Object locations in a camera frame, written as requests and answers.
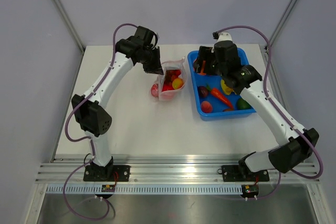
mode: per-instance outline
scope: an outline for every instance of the tabletop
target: tabletop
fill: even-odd
[[[161,62],[179,60],[198,50],[200,45],[160,45]],[[237,45],[249,63],[263,75],[265,64],[258,44]],[[73,94],[82,95],[98,78],[112,55],[112,46],[88,46],[83,57]],[[112,94],[106,111],[112,116],[108,131],[111,154],[139,155],[218,155],[248,154],[277,146],[275,138],[257,113],[245,118],[202,121],[195,104],[191,74],[184,62],[187,82],[182,92],[169,102],[154,101],[150,88],[156,80],[137,64],[121,80]],[[84,132],[72,118],[72,138]],[[64,129],[57,155],[90,153],[87,140],[72,143]]]

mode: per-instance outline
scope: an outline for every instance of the carrot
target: carrot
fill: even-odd
[[[207,84],[206,89],[210,91],[210,94],[213,95],[215,98],[221,100],[224,104],[229,106],[231,109],[233,108],[232,103],[217,89],[217,88],[210,88],[210,86]]]

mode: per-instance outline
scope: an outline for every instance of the blue plastic tray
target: blue plastic tray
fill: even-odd
[[[210,120],[218,120],[218,119],[229,119],[229,118],[236,118],[236,117],[242,117],[242,116],[248,116],[251,113],[255,113],[256,111],[254,109],[249,110],[236,110],[237,109],[237,100],[240,98],[239,95],[236,95],[235,93],[231,93],[231,95],[226,95],[226,97],[229,99],[229,101],[232,103],[232,105],[235,107],[234,111],[227,111],[223,112],[224,109],[227,109],[228,106],[226,106],[223,102],[218,100],[217,98],[213,97],[212,95],[208,95],[206,98],[200,98],[198,95],[198,86],[206,86],[209,84],[211,88],[217,88],[219,90],[222,90],[222,87],[220,85],[220,76],[201,76],[200,74],[197,74],[194,72],[193,68],[193,62],[196,60],[198,55],[198,51],[192,51],[188,54],[188,63],[191,73],[191,79],[193,82],[193,88],[194,88],[194,94],[195,94],[195,100],[196,100],[196,107],[197,111],[200,114],[202,120],[204,121],[210,121]],[[238,55],[241,60],[242,65],[247,65],[248,60],[246,57],[245,52],[238,48]],[[212,113],[204,113],[201,110],[201,103],[203,101],[208,101],[213,106]]]

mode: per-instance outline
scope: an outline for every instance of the white wall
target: white wall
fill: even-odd
[[[322,182],[336,212],[336,1],[300,0],[274,46],[274,63],[290,111],[320,134]]]
[[[0,6],[0,222],[13,224],[50,161],[81,56],[50,0]]]
[[[61,0],[86,45],[110,45],[113,30],[131,22],[157,31],[161,44],[210,43],[212,32],[251,25],[270,36],[289,0]],[[128,36],[127,28],[119,34]],[[263,42],[247,31],[237,42]]]

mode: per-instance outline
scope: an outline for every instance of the green vegetable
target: green vegetable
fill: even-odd
[[[239,110],[249,110],[251,109],[251,105],[245,101],[243,98],[239,98],[238,101],[237,101],[237,108]]]

